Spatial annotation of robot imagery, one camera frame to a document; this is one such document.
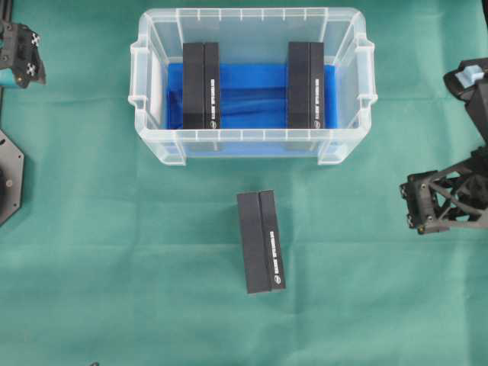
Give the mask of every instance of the green tablecloth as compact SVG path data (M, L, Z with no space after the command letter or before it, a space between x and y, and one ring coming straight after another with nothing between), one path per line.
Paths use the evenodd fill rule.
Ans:
M127 103L148 8L353 6L376 44L373 128L344 163L162 165ZM9 365L465 365L488 362L488 234L406 228L398 185L481 145L442 75L488 56L480 2L16 0L45 87L6 91L26 153L0 228ZM236 193L274 189L287 290L246 294Z

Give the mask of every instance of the black rectangular box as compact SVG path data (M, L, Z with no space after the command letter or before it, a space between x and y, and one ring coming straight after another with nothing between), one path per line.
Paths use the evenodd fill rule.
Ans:
M310 125L310 50L308 42L288 44L287 127Z
M205 128L204 98L204 44L183 43L183 128Z
M219 44L206 43L205 62L205 128L220 128Z
M310 127L324 128L323 43L310 42Z
M273 191L237 195L247 292L285 288Z

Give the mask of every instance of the black metal bracket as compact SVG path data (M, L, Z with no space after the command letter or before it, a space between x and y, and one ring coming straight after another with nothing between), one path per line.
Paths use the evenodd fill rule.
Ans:
M0 70L10 69L14 82L20 88L29 86L29 82L46 84L46 72L40 59L38 47L40 35L27 25L0 21Z
M448 90L465 102L471 120L488 143L488 59L463 61L444 76ZM400 186L411 229L439 233L451 227L488 228L488 146L441 172L409 175Z

